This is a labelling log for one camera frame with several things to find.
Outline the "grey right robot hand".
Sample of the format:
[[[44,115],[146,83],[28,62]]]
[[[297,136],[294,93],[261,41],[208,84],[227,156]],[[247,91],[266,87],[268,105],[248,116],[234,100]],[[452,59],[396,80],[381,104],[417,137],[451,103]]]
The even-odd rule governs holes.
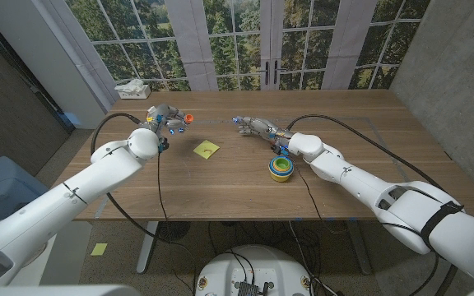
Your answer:
[[[233,118],[232,121],[238,126],[240,134],[259,135],[276,146],[288,146],[293,136],[292,132],[278,127],[264,118],[238,116]]]

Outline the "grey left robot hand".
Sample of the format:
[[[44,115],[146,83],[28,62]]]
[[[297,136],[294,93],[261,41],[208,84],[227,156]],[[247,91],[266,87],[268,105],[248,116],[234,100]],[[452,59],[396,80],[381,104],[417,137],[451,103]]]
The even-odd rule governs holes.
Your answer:
[[[192,114],[186,114],[168,104],[151,106],[146,113],[146,124],[156,134],[167,129],[171,135],[184,133],[194,120]]]

